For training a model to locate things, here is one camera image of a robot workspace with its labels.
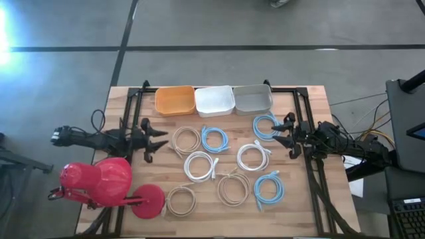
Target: keyboard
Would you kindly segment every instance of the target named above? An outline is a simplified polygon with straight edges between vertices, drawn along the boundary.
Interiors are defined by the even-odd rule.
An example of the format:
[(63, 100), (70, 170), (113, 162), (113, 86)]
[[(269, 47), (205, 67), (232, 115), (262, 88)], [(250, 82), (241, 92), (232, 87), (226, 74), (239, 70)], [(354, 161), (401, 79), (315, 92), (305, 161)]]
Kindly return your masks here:
[(425, 198), (394, 200), (392, 212), (403, 238), (425, 239)]

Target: wooden table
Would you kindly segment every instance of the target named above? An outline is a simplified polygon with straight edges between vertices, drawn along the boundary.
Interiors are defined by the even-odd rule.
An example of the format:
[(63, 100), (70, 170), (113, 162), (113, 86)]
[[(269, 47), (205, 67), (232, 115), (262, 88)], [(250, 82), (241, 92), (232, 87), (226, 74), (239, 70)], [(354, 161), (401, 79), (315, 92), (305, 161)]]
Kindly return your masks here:
[[(113, 87), (110, 90), (108, 105), (106, 106), (105, 129), (117, 128), (119, 119), (124, 114), (128, 87)], [(327, 102), (324, 86), (308, 86), (311, 108), (315, 123), (318, 121), (332, 121), (329, 104)], [(276, 117), (282, 121), (288, 112), (295, 112), (294, 99), (288, 93), (274, 93), (274, 105), (272, 108)], [(253, 143), (256, 136), (252, 131), (252, 120), (255, 116), (229, 116), (215, 118), (201, 118), (197, 114), (189, 116), (161, 117), (154, 107), (154, 94), (144, 94), (142, 99), (140, 119), (147, 117), (151, 125), (158, 130), (168, 131), (169, 134), (153, 139), (161, 141), (170, 139), (174, 131), (185, 125), (193, 126), (201, 130), (203, 125), (219, 127), (223, 129), (229, 138), (231, 148), (217, 155), (210, 154), (213, 158), (218, 157), (220, 161), (216, 166), (217, 173), (227, 173), (237, 167), (236, 154), (239, 148), (247, 143)], [(271, 122), (260, 123), (260, 129), (267, 132)], [(181, 136), (180, 146), (190, 145), (194, 142), (190, 133)], [(219, 134), (211, 133), (208, 143), (217, 146), (221, 143)], [(195, 211), (184, 218), (177, 218), (171, 214), (165, 217), (158, 216), (151, 220), (142, 220), (136, 217), (130, 207), (126, 207), (123, 218), (122, 236), (140, 237), (245, 237), (245, 236), (316, 236), (315, 223), (311, 205), (310, 192), (308, 188), (307, 175), (303, 155), (298, 159), (289, 158), (289, 150), (279, 143), (262, 142), (262, 145), (272, 150), (270, 164), (265, 171), (243, 172), (254, 185), (255, 180), (266, 173), (274, 170), (280, 171), (280, 177), (285, 184), (285, 197), (282, 202), (273, 206), (264, 206), (264, 211), (259, 212), (254, 195), (236, 208), (223, 205), (217, 197), (217, 183), (207, 181), (192, 185), (191, 188), (197, 196), (197, 207)], [(96, 152), (94, 162), (105, 157), (105, 153)], [(256, 150), (248, 150), (242, 157), (243, 162), (249, 166), (260, 164), (260, 153)], [(153, 155), (153, 163), (148, 164), (143, 160), (143, 150), (137, 151), (133, 156), (133, 185), (129, 195), (142, 184), (153, 183), (159, 185), (167, 194), (172, 188), (189, 183), (190, 180), (183, 172), (184, 159), (170, 147), (162, 147)], [(195, 176), (204, 175), (209, 168), (206, 160), (194, 160), (191, 163), (191, 172)], [(325, 160), (325, 173), (331, 200), (341, 216), (353, 227), (359, 230), (359, 223), (355, 212), (353, 200), (349, 190), (347, 176), (343, 162), (338, 156), (330, 156)], [(237, 182), (229, 185), (229, 190), (234, 198), (239, 198), (243, 192)], [(262, 194), (264, 197), (272, 197), (276, 192), (273, 183), (264, 183)], [(173, 208), (185, 210), (191, 203), (189, 195), (177, 194), (173, 200)], [(321, 207), (322, 218), (325, 228), (326, 219), (323, 207)], [(85, 230), (95, 219), (101, 209), (88, 210), (82, 207), (76, 232)], [(115, 216), (112, 217), (111, 230), (114, 228)]]

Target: paper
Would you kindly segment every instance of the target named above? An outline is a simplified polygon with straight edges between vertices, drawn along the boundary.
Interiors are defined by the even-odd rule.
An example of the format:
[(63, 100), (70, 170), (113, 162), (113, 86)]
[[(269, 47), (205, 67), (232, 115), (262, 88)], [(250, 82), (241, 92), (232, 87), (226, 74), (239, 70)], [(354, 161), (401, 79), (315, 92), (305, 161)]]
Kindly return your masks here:
[[(346, 156), (345, 157), (345, 162), (344, 162), (344, 167), (346, 169), (354, 166), (354, 165), (358, 165), (361, 160), (358, 158), (354, 158), (352, 156)], [(363, 179), (357, 179), (356, 181), (350, 182), (350, 191), (352, 195), (358, 196), (363, 198)]]

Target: blue cable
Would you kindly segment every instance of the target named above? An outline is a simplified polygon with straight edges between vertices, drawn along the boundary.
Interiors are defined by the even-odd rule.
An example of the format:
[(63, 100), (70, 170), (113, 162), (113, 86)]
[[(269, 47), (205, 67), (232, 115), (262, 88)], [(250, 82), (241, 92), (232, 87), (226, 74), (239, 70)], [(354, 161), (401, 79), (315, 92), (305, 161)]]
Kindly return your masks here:
[[(222, 143), (221, 143), (220, 147), (214, 148), (214, 147), (211, 147), (210, 145), (208, 145), (207, 135), (211, 132), (219, 132), (221, 134)], [(210, 152), (210, 153), (220, 153), (221, 151), (230, 149), (230, 147), (227, 146), (227, 144), (228, 144), (227, 134), (223, 130), (221, 130), (217, 127), (207, 128), (206, 126), (204, 126), (204, 127), (202, 127), (201, 133), (202, 133), (202, 137), (201, 137), (202, 138), (202, 146), (204, 146), (204, 148), (208, 152)]]
[(254, 129), (254, 133), (255, 135), (257, 135), (258, 138), (263, 141), (273, 141), (273, 136), (280, 135), (280, 132), (276, 130), (274, 130), (272, 133), (262, 133), (258, 129), (258, 122), (260, 122), (260, 120), (270, 120), (271, 122), (273, 122), (274, 126), (280, 125), (278, 119), (274, 117), (274, 114), (272, 112), (270, 112), (268, 115), (255, 117), (254, 122), (252, 122), (252, 129)]
[[(258, 210), (262, 211), (263, 208), (261, 206), (261, 204), (276, 204), (278, 202), (280, 202), (284, 195), (285, 195), (285, 187), (284, 187), (284, 183), (282, 182), (282, 180), (278, 177), (278, 173), (279, 171), (273, 171), (268, 175), (263, 175), (261, 177), (259, 177), (257, 179), (257, 181), (255, 182), (254, 185), (254, 194), (255, 197), (257, 198), (257, 207)], [(264, 197), (261, 197), (261, 185), (265, 180), (271, 180), (273, 181), (273, 183), (276, 185), (276, 196), (272, 199), (265, 199)]]

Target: concrete floor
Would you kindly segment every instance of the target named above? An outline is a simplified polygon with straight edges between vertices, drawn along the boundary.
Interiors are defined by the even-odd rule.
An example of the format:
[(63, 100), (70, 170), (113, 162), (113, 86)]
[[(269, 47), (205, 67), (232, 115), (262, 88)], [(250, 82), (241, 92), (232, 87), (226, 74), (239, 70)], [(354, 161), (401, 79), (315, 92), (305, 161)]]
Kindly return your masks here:
[[(130, 5), (131, 0), (4, 0), (0, 44), (119, 46)], [(146, 0), (137, 7), (128, 44), (424, 44), (424, 21), (415, 0), (293, 0), (282, 9), (270, 8), (265, 0)], [(80, 205), (48, 202), (46, 196), (58, 186), (64, 165), (89, 163), (93, 151), (54, 147), (49, 139), (60, 125), (91, 129), (90, 115), (105, 106), (117, 56), (16, 52), (3, 59), (0, 131), (7, 135), (6, 147), (54, 164), (50, 175), (33, 173), (24, 201), (13, 212), (9, 231), (14, 238), (74, 232)], [(420, 49), (127, 52), (118, 85), (139, 86), (144, 80), (154, 86), (237, 85), (269, 79), (275, 85), (325, 85), (329, 103), (335, 103), (384, 92), (386, 80), (423, 70), (424, 58)], [(351, 129), (383, 99), (332, 111)], [(371, 121), (369, 116), (352, 130), (365, 129)], [(391, 134), (390, 124), (382, 130)], [(382, 215), (360, 212), (359, 219), (366, 234), (387, 236)]]

